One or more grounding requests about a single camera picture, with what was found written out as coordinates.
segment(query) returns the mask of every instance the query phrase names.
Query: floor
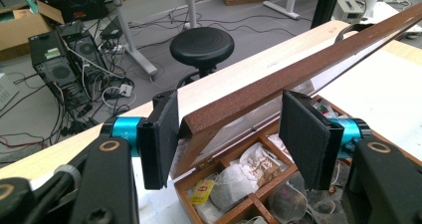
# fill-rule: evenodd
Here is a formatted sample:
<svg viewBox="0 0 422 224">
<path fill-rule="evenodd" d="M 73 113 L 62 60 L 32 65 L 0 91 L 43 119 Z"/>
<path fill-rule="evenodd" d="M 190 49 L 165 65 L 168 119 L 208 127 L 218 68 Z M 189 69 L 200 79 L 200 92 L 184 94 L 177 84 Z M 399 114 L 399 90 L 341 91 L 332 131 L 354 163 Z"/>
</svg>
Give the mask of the floor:
<svg viewBox="0 0 422 224">
<path fill-rule="evenodd" d="M 282 6 L 286 4 L 286 0 L 272 1 Z M 198 24 L 226 30 L 235 40 L 233 55 L 217 67 L 217 70 L 221 70 L 307 31 L 311 26 L 316 5 L 317 0 L 297 0 L 295 12 L 302 18 L 292 20 L 264 7 L 262 3 L 226 6 L 221 0 L 207 0 L 197 3 Z M 94 103 L 94 108 L 78 119 L 81 122 L 88 120 L 88 117 L 92 117 L 97 122 L 103 122 L 115 112 L 116 108 L 125 109 L 125 105 L 128 105 L 133 109 L 145 104 L 154 95 L 175 89 L 180 78 L 195 71 L 193 68 L 176 62 L 169 53 L 171 38 L 182 30 L 186 8 L 175 8 L 174 11 L 164 11 L 144 18 L 134 13 L 130 14 L 130 17 L 133 18 L 130 26 L 136 46 L 158 69 L 158 73 L 151 79 L 130 56 L 115 55 L 114 63 L 117 64 L 115 72 L 118 74 L 125 72 L 126 76 L 134 82 L 133 95 L 129 98 L 107 101 L 105 105 L 101 100 Z M 87 27 L 94 24 L 95 21 L 86 22 Z M 106 24 L 107 19 L 104 19 L 100 23 L 100 29 L 103 29 Z M 90 29 L 93 34 L 96 33 L 95 27 Z M 402 41 L 422 48 L 420 37 L 415 40 L 404 38 Z M 118 43 L 124 44 L 124 38 L 119 39 Z M 108 61 L 113 59 L 111 54 L 105 54 L 104 58 L 108 64 Z M 11 81 L 18 81 L 24 78 L 23 76 L 35 74 L 29 55 L 0 63 L 0 68 L 3 73 L 8 74 Z M 43 84 L 44 82 L 38 76 L 20 83 L 17 85 L 19 94 L 4 110 L 0 111 L 1 141 L 4 142 L 6 140 L 4 138 L 7 138 L 11 145 L 36 143 L 19 148 L 7 148 L 0 145 L 0 165 L 7 165 L 40 150 L 42 147 L 37 143 L 57 130 L 57 123 L 61 122 L 61 118 L 58 117 L 58 105 L 50 90 L 42 88 Z M 63 126 L 70 127 L 70 123 L 64 119 Z M 53 135 L 51 140 L 45 140 L 45 143 L 54 144 L 66 137 L 69 136 Z"/>
</svg>

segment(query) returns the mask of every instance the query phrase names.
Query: metal stand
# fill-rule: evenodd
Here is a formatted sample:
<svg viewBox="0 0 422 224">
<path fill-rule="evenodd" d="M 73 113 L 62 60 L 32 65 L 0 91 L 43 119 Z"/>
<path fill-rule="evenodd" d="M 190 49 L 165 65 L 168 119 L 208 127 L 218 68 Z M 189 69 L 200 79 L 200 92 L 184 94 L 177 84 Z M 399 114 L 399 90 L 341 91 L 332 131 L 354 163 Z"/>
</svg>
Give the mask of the metal stand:
<svg viewBox="0 0 422 224">
<path fill-rule="evenodd" d="M 278 12 L 280 12 L 280 13 L 288 16 L 288 17 L 299 20 L 301 18 L 301 15 L 293 12 L 293 9 L 295 7 L 295 2 L 296 2 L 296 0 L 288 0 L 288 4 L 287 4 L 286 8 L 283 8 L 279 5 L 276 5 L 276 4 L 274 4 L 270 1 L 265 1 L 263 4 L 264 4 L 264 6 L 267 6 L 271 9 L 274 9 L 274 10 L 276 10 L 276 11 L 278 11 Z"/>
<path fill-rule="evenodd" d="M 118 20 L 120 21 L 121 29 L 124 32 L 124 35 L 127 40 L 127 44 L 124 45 L 124 49 L 129 53 L 139 64 L 140 66 L 150 75 L 154 76 L 157 74 L 158 70 L 142 55 L 139 51 L 136 50 L 134 46 L 133 39 L 130 34 L 129 26 L 123 15 L 121 0 L 113 0 L 114 6 L 117 10 Z"/>
<path fill-rule="evenodd" d="M 196 8 L 195 8 L 195 0 L 186 0 L 187 2 L 187 9 L 189 11 L 189 23 L 191 28 L 196 28 L 198 25 L 196 24 Z"/>
</svg>

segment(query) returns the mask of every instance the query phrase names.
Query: wooden tray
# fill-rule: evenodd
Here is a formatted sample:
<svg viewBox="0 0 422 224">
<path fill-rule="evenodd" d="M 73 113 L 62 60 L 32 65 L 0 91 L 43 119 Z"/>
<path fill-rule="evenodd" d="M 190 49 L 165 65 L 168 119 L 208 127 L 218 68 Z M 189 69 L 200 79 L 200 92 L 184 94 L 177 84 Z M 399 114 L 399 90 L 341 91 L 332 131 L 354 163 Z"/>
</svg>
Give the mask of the wooden tray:
<svg viewBox="0 0 422 224">
<path fill-rule="evenodd" d="M 258 121 L 255 119 L 248 129 L 233 133 L 228 138 L 230 141 L 223 138 L 224 141 L 213 148 L 207 148 L 207 145 L 215 140 L 223 127 L 243 122 L 242 118 L 251 115 L 260 106 L 268 106 L 273 99 L 277 102 L 283 90 L 290 90 L 356 54 L 361 56 L 361 61 L 420 20 L 422 4 L 417 4 L 184 117 L 179 133 L 181 141 L 170 175 L 173 179 L 179 179 L 175 182 L 175 187 L 191 221 L 202 222 L 189 203 L 186 191 L 210 174 L 221 172 L 230 165 L 230 161 L 239 158 L 248 147 L 259 141 L 289 168 L 256 193 L 246 197 L 217 223 L 236 223 L 256 215 L 263 216 L 269 223 L 277 223 L 268 211 L 269 194 L 274 187 L 297 171 L 296 166 L 267 140 L 268 134 L 278 130 L 278 114 L 264 115 Z"/>
</svg>

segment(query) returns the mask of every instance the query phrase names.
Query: black stool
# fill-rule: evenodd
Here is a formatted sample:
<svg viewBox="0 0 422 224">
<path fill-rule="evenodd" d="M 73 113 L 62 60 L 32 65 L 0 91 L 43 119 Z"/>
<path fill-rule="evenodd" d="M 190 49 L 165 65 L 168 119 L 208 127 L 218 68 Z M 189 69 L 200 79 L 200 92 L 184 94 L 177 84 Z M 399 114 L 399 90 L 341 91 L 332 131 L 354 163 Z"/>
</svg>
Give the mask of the black stool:
<svg viewBox="0 0 422 224">
<path fill-rule="evenodd" d="M 180 80 L 177 88 L 183 83 L 192 83 L 193 76 L 199 74 L 199 78 L 203 78 L 211 74 L 218 63 L 232 55 L 234 49 L 233 38 L 216 28 L 192 28 L 177 35 L 170 44 L 171 56 L 184 65 L 198 69 L 198 72 Z"/>
</svg>

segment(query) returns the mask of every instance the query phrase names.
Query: yellow label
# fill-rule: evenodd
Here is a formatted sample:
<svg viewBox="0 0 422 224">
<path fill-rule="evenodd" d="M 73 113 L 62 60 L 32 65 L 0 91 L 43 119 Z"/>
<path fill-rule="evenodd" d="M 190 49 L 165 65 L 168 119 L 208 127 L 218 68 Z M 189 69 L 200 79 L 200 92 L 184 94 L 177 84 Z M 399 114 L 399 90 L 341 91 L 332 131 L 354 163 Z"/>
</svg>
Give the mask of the yellow label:
<svg viewBox="0 0 422 224">
<path fill-rule="evenodd" d="M 204 204 L 214 187 L 214 180 L 200 180 L 190 196 L 190 203 L 194 205 Z"/>
</svg>

